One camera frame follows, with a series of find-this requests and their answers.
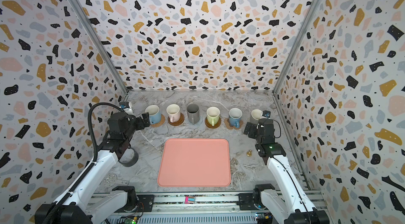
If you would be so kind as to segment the brown rattan woven coaster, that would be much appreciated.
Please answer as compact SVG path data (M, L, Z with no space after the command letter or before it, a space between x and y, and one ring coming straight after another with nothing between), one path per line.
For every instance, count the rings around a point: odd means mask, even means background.
M161 115L161 118L160 118L160 121L159 121L158 123L151 124L151 127L153 127L153 128L160 127L160 126L162 126L162 125L165 123L165 121L166 121L166 118L165 118L165 116L162 114L162 115Z

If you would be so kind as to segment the cork paw coaster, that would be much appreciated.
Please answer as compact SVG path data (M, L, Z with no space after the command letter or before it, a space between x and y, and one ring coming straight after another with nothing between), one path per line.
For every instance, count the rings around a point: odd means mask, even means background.
M241 129L242 128L242 126L244 125L244 121L243 120L240 120L239 121L239 127L233 127L231 124L230 124L230 121L229 121L229 118L226 118L225 119L225 126L226 126L226 128L227 129L229 129L229 130L239 130L239 129Z

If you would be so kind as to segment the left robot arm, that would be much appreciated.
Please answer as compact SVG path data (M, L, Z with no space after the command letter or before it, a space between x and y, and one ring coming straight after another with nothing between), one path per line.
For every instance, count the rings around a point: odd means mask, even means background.
M107 120L109 131L101 144L96 142L92 123L93 110L99 106L117 109ZM93 159L64 193L51 204L42 204L39 207L34 215L35 223L100 224L119 209L131 212L139 207L139 198L133 186L117 186L97 204L88 207L104 177L131 148L130 141L135 132L151 125L148 112L134 116L127 112L128 109L128 102L121 102L119 106L100 102L90 108L88 127L93 144Z

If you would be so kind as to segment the dark brown wooden coaster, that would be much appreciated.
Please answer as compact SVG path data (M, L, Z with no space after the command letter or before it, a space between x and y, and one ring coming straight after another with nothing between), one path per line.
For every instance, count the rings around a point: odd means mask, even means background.
M180 118L179 118L178 121L176 121L176 122L171 122L170 119L171 119L171 117L168 116L168 117L167 117L168 123L169 123L170 125L176 127L176 126L179 126L179 125L183 124L183 122L184 122L184 120L185 120L185 117L184 117L184 114L183 114L183 113L180 113Z

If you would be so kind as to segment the green mug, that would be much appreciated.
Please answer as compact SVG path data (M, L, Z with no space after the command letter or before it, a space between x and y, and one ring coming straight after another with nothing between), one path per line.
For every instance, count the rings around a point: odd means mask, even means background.
M215 127L220 119L220 110L217 107L210 107L207 109L207 121L212 126Z

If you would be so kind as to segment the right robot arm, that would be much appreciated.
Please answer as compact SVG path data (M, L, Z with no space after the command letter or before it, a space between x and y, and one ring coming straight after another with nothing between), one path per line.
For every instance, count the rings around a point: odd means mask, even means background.
M244 134L255 139L258 155L273 174L279 187L256 185L253 205L269 213L258 217L259 224L329 224L328 214L318 210L306 195L290 166L282 145L276 142L274 120L261 118L256 124L247 123Z

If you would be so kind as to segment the pink handled cream mug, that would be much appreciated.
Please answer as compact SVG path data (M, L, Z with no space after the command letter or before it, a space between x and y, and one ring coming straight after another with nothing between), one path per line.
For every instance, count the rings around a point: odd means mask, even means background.
M166 112L171 117L171 122L176 122L180 118L180 106L177 104L171 104L167 107Z

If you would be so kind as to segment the dark grey mug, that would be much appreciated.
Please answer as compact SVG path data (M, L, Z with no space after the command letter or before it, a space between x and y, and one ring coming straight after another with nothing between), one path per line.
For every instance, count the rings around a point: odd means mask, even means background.
M197 124L200 121L199 106L197 104L190 104L187 106L187 116L191 124Z

